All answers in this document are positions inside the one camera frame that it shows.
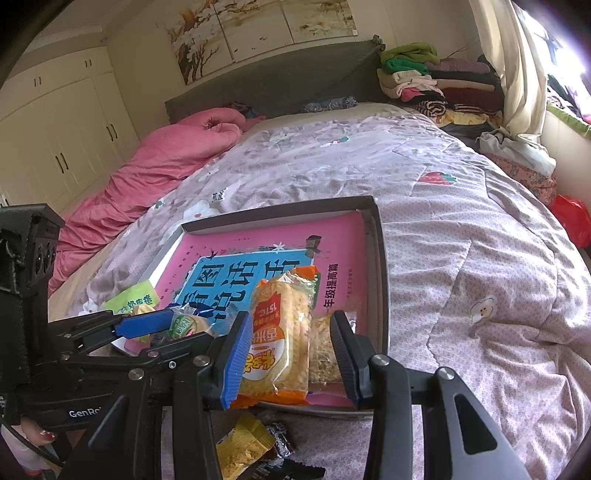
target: bedspread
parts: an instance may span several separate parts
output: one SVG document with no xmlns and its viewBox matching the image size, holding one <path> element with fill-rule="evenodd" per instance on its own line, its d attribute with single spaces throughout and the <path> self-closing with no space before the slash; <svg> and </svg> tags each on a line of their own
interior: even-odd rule
<svg viewBox="0 0 591 480">
<path fill-rule="evenodd" d="M 409 368 L 454 368 L 531 476 L 555 478 L 589 428 L 591 277 L 528 190 L 425 117 L 254 134 L 135 222 L 70 314 L 135 284 L 161 238 L 197 202 L 226 213 L 360 194 L 375 197 L 382 218 L 389 354 Z M 284 418 L 298 459 L 326 467 L 328 480 L 362 477 L 371 422 Z M 419 479 L 418 410 L 414 434 Z M 164 478 L 172 478 L 166 427 L 163 439 Z"/>
</svg>

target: blue gripper pad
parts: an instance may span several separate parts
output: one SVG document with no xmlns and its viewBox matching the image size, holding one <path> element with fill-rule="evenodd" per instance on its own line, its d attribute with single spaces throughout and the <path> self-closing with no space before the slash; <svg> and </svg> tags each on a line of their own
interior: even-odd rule
<svg viewBox="0 0 591 480">
<path fill-rule="evenodd" d="M 162 332 L 170 328 L 174 312 L 171 309 L 156 310 L 122 320 L 115 326 L 115 333 L 127 339 L 137 338 L 150 333 Z"/>
<path fill-rule="evenodd" d="M 226 337 L 226 342 L 230 342 L 232 349 L 228 354 L 226 368 L 223 372 L 223 387 L 220 394 L 220 402 L 224 410 L 230 408 L 232 403 L 238 397 L 238 389 L 244 374 L 244 365 L 246 357 L 252 343 L 252 316 L 247 312 L 239 312 L 234 325 Z"/>
</svg>

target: crumpled cloth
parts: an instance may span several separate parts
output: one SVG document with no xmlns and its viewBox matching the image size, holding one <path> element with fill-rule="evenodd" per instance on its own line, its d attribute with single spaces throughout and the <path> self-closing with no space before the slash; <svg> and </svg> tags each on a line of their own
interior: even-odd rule
<svg viewBox="0 0 591 480">
<path fill-rule="evenodd" d="M 60 231 L 49 295 L 70 275 L 211 159 L 238 143 L 246 120 L 213 108 L 150 133 L 107 187 L 87 198 Z"/>
<path fill-rule="evenodd" d="M 391 48 L 390 50 L 385 50 L 381 53 L 380 59 L 382 63 L 386 63 L 390 59 L 401 59 L 420 63 L 427 60 L 433 63 L 439 62 L 435 47 L 428 43 L 421 42 L 410 43 L 408 45 L 401 45 L 396 48 Z"/>
</svg>

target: floral painting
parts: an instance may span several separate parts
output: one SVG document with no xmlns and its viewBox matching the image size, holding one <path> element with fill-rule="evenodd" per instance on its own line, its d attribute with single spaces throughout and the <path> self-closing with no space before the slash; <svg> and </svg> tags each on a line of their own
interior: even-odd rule
<svg viewBox="0 0 591 480">
<path fill-rule="evenodd" d="M 198 0 L 165 26 L 187 85 L 275 48 L 357 34 L 347 0 Z"/>
<path fill-rule="evenodd" d="M 280 1 L 217 0 L 215 9 L 235 61 L 293 44 Z"/>
<path fill-rule="evenodd" d="M 196 2 L 165 22 L 187 85 L 232 63 L 214 1 Z"/>
<path fill-rule="evenodd" d="M 284 0 L 281 3 L 295 43 L 357 35 L 347 0 Z"/>
</svg>

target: pillow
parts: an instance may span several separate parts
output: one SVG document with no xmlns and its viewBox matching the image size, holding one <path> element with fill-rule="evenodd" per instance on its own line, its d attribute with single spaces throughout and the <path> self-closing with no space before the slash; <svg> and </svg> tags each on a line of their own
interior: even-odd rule
<svg viewBox="0 0 591 480">
<path fill-rule="evenodd" d="M 357 100 L 353 95 L 348 97 L 333 98 L 324 102 L 310 102 L 305 104 L 300 113 L 328 112 L 330 110 L 344 110 L 357 106 Z"/>
</svg>

